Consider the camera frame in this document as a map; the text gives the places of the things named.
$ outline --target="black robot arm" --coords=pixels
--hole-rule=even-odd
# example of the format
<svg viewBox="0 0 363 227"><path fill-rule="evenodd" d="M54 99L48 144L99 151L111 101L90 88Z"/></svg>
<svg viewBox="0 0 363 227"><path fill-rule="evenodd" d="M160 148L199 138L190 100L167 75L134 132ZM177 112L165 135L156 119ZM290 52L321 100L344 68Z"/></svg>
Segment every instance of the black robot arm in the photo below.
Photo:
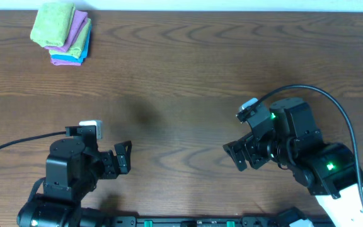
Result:
<svg viewBox="0 0 363 227"><path fill-rule="evenodd" d="M237 117L250 125L251 132L224 145L238 170L247 168L246 160L254 169L272 160L280 168L290 169L311 195L333 198L339 198L340 190L357 183L354 155L343 144L323 142L310 106L301 98L279 100L271 104L270 110L262 103L246 113L249 108Z"/></svg>
<svg viewBox="0 0 363 227"><path fill-rule="evenodd" d="M116 156L113 151L99 152L96 132L95 125L66 127L66 136L73 138L60 139L51 145L46 177L35 184L19 212L19 226L70 227L81 222L83 226L110 225L110 219L98 211L81 208L81 200L94 191L99 179L116 179L130 171L132 144L126 141L114 145ZM35 194L41 182L43 194Z"/></svg>

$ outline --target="stack of towels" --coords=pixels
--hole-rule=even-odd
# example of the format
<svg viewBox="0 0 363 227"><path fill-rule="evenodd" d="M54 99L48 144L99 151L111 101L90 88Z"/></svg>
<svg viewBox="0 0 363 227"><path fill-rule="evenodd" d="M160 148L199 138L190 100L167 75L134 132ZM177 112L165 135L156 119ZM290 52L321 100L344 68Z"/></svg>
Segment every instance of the stack of towels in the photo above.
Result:
<svg viewBox="0 0 363 227"><path fill-rule="evenodd" d="M51 63L80 66L88 55L91 20L73 3L45 3L38 10L30 39L49 50Z"/></svg>

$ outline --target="wood grain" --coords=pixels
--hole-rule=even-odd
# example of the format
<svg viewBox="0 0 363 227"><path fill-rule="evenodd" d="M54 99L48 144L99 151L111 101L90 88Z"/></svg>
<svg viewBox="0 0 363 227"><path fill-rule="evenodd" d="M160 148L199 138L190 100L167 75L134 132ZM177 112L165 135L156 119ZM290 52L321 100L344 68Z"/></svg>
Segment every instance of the wood grain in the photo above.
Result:
<svg viewBox="0 0 363 227"><path fill-rule="evenodd" d="M319 86L349 113L363 167L363 13L90 11L89 57L53 66L29 39L35 11L0 11L0 144L105 123L102 151L131 139L132 171L101 180L84 207L140 215L234 216L297 206L324 214L274 163L237 171L222 145L250 129L234 117L247 99L291 83ZM349 145L345 122L308 91L327 141ZM16 215L45 174L59 137L0 151L0 224Z"/></svg>

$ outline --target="green led light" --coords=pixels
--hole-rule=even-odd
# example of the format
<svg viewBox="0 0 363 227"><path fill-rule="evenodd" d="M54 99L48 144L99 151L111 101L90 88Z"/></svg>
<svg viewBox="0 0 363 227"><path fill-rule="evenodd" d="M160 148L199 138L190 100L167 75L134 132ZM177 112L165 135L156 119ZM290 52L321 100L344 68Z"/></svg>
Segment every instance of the green led light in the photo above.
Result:
<svg viewBox="0 0 363 227"><path fill-rule="evenodd" d="M227 221L226 222L226 227L235 227L234 221Z"/></svg>
<svg viewBox="0 0 363 227"><path fill-rule="evenodd" d="M332 170L332 169L334 169L335 168L335 165L333 165L333 163L329 163L329 164L327 164L327 169L328 170Z"/></svg>
<svg viewBox="0 0 363 227"><path fill-rule="evenodd" d="M144 227L153 227L153 221L144 221Z"/></svg>
<svg viewBox="0 0 363 227"><path fill-rule="evenodd" d="M37 226L38 225L38 221L36 221L36 220L32 220L32 222L30 223L32 226Z"/></svg>

